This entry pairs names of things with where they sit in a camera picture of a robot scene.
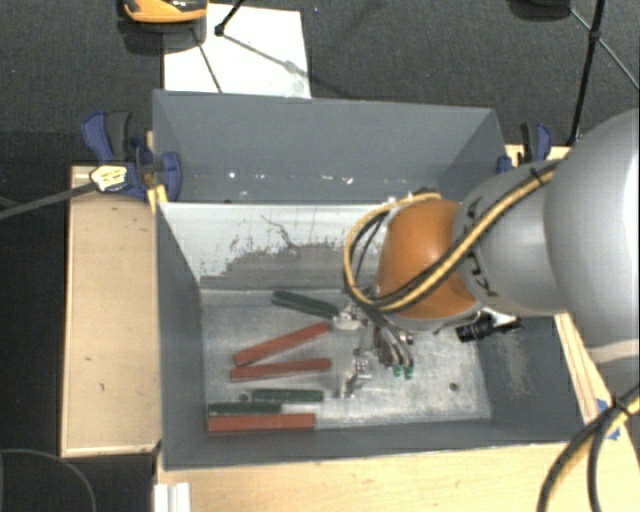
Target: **cable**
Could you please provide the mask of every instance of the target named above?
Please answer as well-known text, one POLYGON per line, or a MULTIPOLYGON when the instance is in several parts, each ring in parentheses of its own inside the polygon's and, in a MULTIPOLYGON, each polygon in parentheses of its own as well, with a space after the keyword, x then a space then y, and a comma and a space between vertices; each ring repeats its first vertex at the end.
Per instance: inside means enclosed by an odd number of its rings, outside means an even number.
POLYGON ((59 192, 51 196, 36 199, 35 201, 31 201, 30 203, 21 204, 19 206, 9 208, 8 210, 0 211, 0 220, 8 219, 9 217, 13 217, 14 215, 20 215, 32 210, 37 210, 38 208, 42 208, 43 206, 49 206, 61 201, 67 201, 82 194, 86 194, 87 192, 95 192, 95 190, 96 186, 93 183, 80 185, 79 187, 65 190, 64 192, 59 192))
POLYGON ((530 194, 546 185, 551 178, 557 166, 557 162, 553 162, 540 170, 533 170, 532 175, 522 180, 519 184, 507 191, 493 206, 482 213, 480 217, 472 224, 471 229, 432 266, 427 268, 421 274, 415 276, 409 282, 405 283, 396 291, 378 298, 367 297, 360 290, 353 277, 351 268, 351 247, 354 238, 362 226, 366 225, 376 215, 390 211, 398 206, 413 204, 417 201, 439 198, 437 194, 428 194, 411 197, 399 201, 397 204, 390 204, 380 207, 369 214, 365 215, 354 226, 347 236, 344 251, 344 275, 347 285, 347 293, 361 306, 369 306, 379 309, 384 313, 396 313, 412 307, 413 304, 427 296, 435 290, 442 282, 455 270, 456 266, 469 253, 473 245, 490 229, 490 227, 502 216, 509 208, 522 201, 530 194))
MULTIPOLYGON (((369 245, 371 245, 371 242, 373 241, 373 239, 376 237, 376 235, 378 234, 378 231, 380 231, 380 228, 382 227, 382 222, 384 221, 384 219, 388 216, 388 213, 383 213, 380 214, 377 217, 374 217, 372 219, 373 223, 369 228, 364 228, 360 233, 362 233, 362 235, 364 235, 367 231, 369 231, 369 229, 371 229, 372 226, 375 226, 373 228, 373 231, 371 232, 371 234, 369 235, 369 237, 367 238, 367 241, 364 243, 364 246, 362 247, 362 250, 360 251, 360 259, 358 260, 358 266, 356 267, 356 273, 355 273, 355 277, 354 280, 356 281, 356 283, 358 282, 358 276, 360 275, 360 270, 362 269, 362 263, 364 261, 364 257, 367 254, 367 250, 369 249, 369 245)), ((358 238, 356 238, 356 240, 353 243, 353 251, 355 252, 355 247, 358 244, 358 238)))
MULTIPOLYGON (((591 27, 589 26, 589 24, 584 20, 584 18, 582 16, 580 16, 578 14, 578 12, 575 9, 573 9, 572 7, 569 7, 569 12, 571 13, 571 15, 575 19, 577 19, 580 22, 580 24, 584 28, 587 29, 588 32, 591 31, 591 27)), ((620 58, 614 53, 614 51, 609 47, 609 45, 607 43, 605 43, 602 39, 598 39, 598 44, 602 47, 602 49, 605 52, 607 52, 609 54, 609 57, 611 57, 613 62, 616 63, 618 68, 620 68, 620 70, 629 79, 629 81, 633 84, 633 86, 636 88, 636 90, 640 91, 640 85, 638 85, 638 82, 636 81, 636 79, 633 78, 633 75, 631 74, 631 71, 629 71, 629 69, 622 63, 620 58)))
POLYGON ((2 459, 2 446, 0 446, 0 512, 4 503, 4 460, 2 459))
POLYGON ((91 487, 91 484, 89 483, 89 480, 87 479, 87 477, 76 466, 74 466, 70 462, 67 462, 66 460, 56 455, 51 455, 50 453, 41 452, 38 450, 30 450, 27 448, 0 450, 0 512, 2 510, 2 478, 1 478, 2 477, 2 458, 1 457, 3 454, 5 456, 6 455, 31 455, 33 457, 41 457, 44 459, 51 460, 53 462, 57 462, 58 464, 61 464, 63 467, 66 467, 80 479, 85 489, 87 490, 87 494, 89 495, 89 499, 91 501, 91 512, 97 512, 98 506, 96 502, 96 495, 93 492, 93 488, 91 487))
POLYGON ((640 384, 617 400, 608 410, 600 427, 594 434, 591 450, 589 451, 589 461, 587 464, 587 487, 589 492, 589 504, 594 512, 602 512, 600 500, 598 498, 598 456, 607 433, 612 430, 613 424, 618 418, 626 421, 626 417, 637 414, 640 408, 640 384))
POLYGON ((362 237, 361 231, 363 229, 368 229, 367 226, 372 226, 375 219, 380 215, 387 215, 391 210, 395 208, 399 208, 401 206, 407 206, 409 204, 418 203, 420 201, 428 201, 431 199, 440 199, 440 194, 436 192, 426 192, 423 194, 418 194, 416 196, 409 195, 400 201, 387 203, 375 210, 364 215, 356 225, 351 229, 349 234, 347 235, 347 240, 344 246, 343 253, 343 265, 344 265, 344 278, 347 287, 347 292, 353 296, 356 302, 365 305, 373 305, 374 301, 366 297, 362 291, 358 288, 355 277, 353 275, 353 270, 351 268, 351 260, 353 258, 353 247, 355 247, 355 243, 362 237))
POLYGON ((207 57, 207 54, 205 53, 204 48, 202 47, 202 43, 196 36, 195 30, 191 29, 191 34, 193 35, 193 40, 195 41, 196 45, 198 45, 198 48, 200 49, 200 54, 204 59, 204 63, 207 65, 207 69, 209 70, 209 74, 211 75, 211 79, 213 80, 213 84, 216 86, 217 91, 221 93, 222 88, 220 87, 220 82, 218 82, 218 79, 216 78, 216 74, 213 72, 213 68, 211 67, 211 63, 209 62, 209 58, 207 57))
MULTIPOLYGON (((639 385, 636 385, 632 390, 623 395, 623 398, 621 399, 627 400, 630 396, 633 399, 635 396, 635 400, 631 400, 629 406, 627 407, 630 411, 633 410, 634 414, 636 414, 640 409, 640 400, 637 398, 638 387, 639 385)), ((549 469, 542 487, 540 488, 538 505, 536 507, 537 512, 546 512, 555 488, 560 484, 569 470, 573 468, 575 464, 577 464, 578 459, 586 454, 587 447, 589 443, 593 441, 594 436, 596 436, 596 434, 601 430, 605 434, 610 432, 611 430, 615 430, 620 426, 620 424, 624 422, 624 420, 620 421, 620 415, 617 414, 608 425, 604 425, 608 416, 617 407, 618 406, 614 404, 603 411, 601 414, 599 414, 596 419, 594 419, 591 423, 587 424, 582 430, 580 430, 580 432, 578 432, 573 437, 573 439, 571 439, 564 450, 562 450, 560 455, 558 455, 553 465, 549 469)))

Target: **wooden board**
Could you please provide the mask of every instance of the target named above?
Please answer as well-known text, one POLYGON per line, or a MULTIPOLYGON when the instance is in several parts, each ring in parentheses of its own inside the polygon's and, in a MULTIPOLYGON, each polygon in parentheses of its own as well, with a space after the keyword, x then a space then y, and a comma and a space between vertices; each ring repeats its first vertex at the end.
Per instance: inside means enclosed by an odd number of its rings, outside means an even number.
MULTIPOLYGON (((74 168, 72 186, 91 168, 74 168)), ((152 215, 90 193, 69 213, 63 457, 150 452, 160 440, 152 215)))
MULTIPOLYGON (((86 180, 86 172, 74 169, 74 185, 86 180)), ((142 203, 97 194, 72 201, 63 456, 151 451, 160 439, 151 231, 151 213, 142 203)), ((608 399, 606 387, 570 319, 556 321, 581 413, 592 418, 595 398, 608 399)), ((530 511, 562 447, 180 472, 164 472, 159 464, 157 479, 190 482, 194 512, 530 511)), ((568 476, 552 510, 588 510, 584 465, 568 476)), ((606 510, 638 510, 640 474, 626 432, 605 442, 600 469, 606 510)))

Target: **black tripod leg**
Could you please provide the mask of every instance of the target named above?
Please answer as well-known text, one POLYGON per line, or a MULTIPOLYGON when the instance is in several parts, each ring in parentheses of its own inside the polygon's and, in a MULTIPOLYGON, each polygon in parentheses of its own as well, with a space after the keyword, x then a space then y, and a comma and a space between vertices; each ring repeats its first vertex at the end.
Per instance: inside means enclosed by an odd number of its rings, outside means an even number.
POLYGON ((582 116, 582 106, 584 105, 584 97, 587 93, 589 74, 591 73, 591 65, 593 64, 593 54, 595 52, 596 45, 600 40, 600 23, 602 22, 602 15, 604 14, 604 4, 605 0, 598 0, 598 2, 596 3, 596 10, 593 15, 593 23, 591 23, 591 30, 589 31, 589 46, 587 48, 587 57, 585 58, 584 67, 582 68, 580 92, 578 93, 578 100, 576 101, 576 110, 573 114, 573 125, 571 127, 571 135, 569 135, 569 140, 567 140, 567 146, 573 146, 575 141, 578 140, 580 116, 582 116))
POLYGON ((215 35, 217 35, 218 37, 222 37, 224 35, 224 28, 227 26, 227 23, 231 21, 231 18, 233 18, 233 16, 238 11, 238 9, 240 9, 240 6, 244 3, 244 1, 245 0, 238 0, 229 11, 229 14, 227 14, 225 18, 222 20, 222 22, 216 25, 213 32, 215 35))

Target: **green marker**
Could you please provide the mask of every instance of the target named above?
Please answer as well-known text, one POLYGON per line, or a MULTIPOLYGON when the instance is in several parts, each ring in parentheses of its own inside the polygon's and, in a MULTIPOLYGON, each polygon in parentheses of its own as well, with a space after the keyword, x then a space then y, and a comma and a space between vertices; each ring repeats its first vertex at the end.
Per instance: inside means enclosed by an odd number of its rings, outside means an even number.
POLYGON ((254 403, 309 403, 322 402, 324 393, 317 389, 254 389, 251 392, 254 403))
POLYGON ((280 412, 282 412, 282 405, 279 403, 214 402, 209 404, 207 412, 209 416, 280 414, 280 412))

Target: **gray box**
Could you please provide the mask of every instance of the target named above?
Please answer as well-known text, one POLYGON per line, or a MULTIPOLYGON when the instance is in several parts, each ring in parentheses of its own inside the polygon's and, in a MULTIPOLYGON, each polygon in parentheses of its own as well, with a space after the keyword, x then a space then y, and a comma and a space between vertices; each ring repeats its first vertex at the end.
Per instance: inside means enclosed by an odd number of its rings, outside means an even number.
MULTIPOLYGON (((357 218, 424 186, 462 199, 495 172, 504 146, 487 109, 167 92, 154 96, 154 137, 157 152, 177 150, 185 167, 180 202, 157 215, 167 469, 558 441, 581 426, 553 321, 530 319, 517 334, 477 345, 451 331, 420 337, 413 381, 379 372, 346 406, 330 389, 356 342, 331 334, 291 358, 330 354, 334 373, 282 381, 327 389, 318 429, 208 435, 206 402, 245 389, 226 380, 236 347, 253 344, 254 331, 259 341, 318 321, 270 306, 272 289, 340 305, 340 253, 357 218), (344 424, 331 412, 340 407, 350 411, 344 424)), ((378 251, 379 241, 365 277, 378 251)))

